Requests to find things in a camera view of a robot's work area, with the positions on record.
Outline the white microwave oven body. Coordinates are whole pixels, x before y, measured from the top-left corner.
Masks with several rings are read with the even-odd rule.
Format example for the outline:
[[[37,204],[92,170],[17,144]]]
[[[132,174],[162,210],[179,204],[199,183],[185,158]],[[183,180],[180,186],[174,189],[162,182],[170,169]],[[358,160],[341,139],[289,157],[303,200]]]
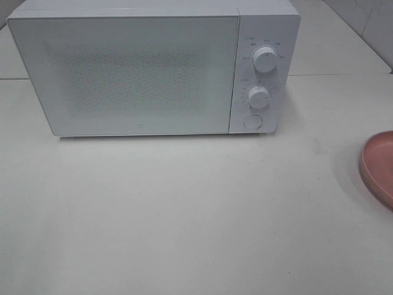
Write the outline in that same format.
[[[7,18],[238,18],[238,33],[233,75],[229,128],[226,133],[177,134],[245,134],[275,131],[280,107],[285,97],[286,80],[300,26],[300,15],[289,1],[25,1]],[[278,52],[274,70],[259,73],[252,54],[264,44]],[[270,94],[268,106],[253,109],[247,94],[254,87],[265,87]],[[247,116],[258,115],[262,126],[247,129]]]

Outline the round white door release button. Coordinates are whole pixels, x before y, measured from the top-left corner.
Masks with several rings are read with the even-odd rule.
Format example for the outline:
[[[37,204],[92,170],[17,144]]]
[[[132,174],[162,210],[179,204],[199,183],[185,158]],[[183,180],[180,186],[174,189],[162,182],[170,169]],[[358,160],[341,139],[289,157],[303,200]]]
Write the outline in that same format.
[[[258,130],[262,126],[263,120],[258,115],[247,116],[244,120],[244,126],[247,129]]]

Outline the lower white timer knob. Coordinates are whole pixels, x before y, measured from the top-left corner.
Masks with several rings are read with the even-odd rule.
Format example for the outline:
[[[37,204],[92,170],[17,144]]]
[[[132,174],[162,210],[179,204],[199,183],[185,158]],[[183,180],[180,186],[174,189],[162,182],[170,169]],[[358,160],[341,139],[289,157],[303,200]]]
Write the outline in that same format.
[[[268,106],[270,94],[265,87],[254,87],[247,94],[249,106],[253,109],[262,109]]]

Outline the upper white power knob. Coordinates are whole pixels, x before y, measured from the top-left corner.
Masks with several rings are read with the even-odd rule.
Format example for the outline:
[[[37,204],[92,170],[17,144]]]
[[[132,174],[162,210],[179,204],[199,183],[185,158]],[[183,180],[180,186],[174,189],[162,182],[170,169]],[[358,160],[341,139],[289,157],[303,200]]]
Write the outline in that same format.
[[[264,44],[254,50],[252,61],[257,72],[268,73],[277,65],[278,52],[273,46]]]

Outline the pink round plate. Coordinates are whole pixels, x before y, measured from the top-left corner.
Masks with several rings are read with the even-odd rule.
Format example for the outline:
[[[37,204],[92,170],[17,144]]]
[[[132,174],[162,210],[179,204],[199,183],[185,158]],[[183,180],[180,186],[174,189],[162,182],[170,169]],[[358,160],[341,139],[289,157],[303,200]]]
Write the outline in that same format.
[[[374,197],[392,210],[392,130],[366,140],[359,157],[359,173]]]

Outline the white microwave door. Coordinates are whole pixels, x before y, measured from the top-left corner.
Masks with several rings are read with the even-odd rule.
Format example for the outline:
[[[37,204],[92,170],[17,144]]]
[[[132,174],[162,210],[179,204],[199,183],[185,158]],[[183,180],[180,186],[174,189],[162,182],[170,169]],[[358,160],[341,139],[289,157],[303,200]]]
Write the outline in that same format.
[[[20,18],[9,27],[56,136],[226,133],[238,18]]]

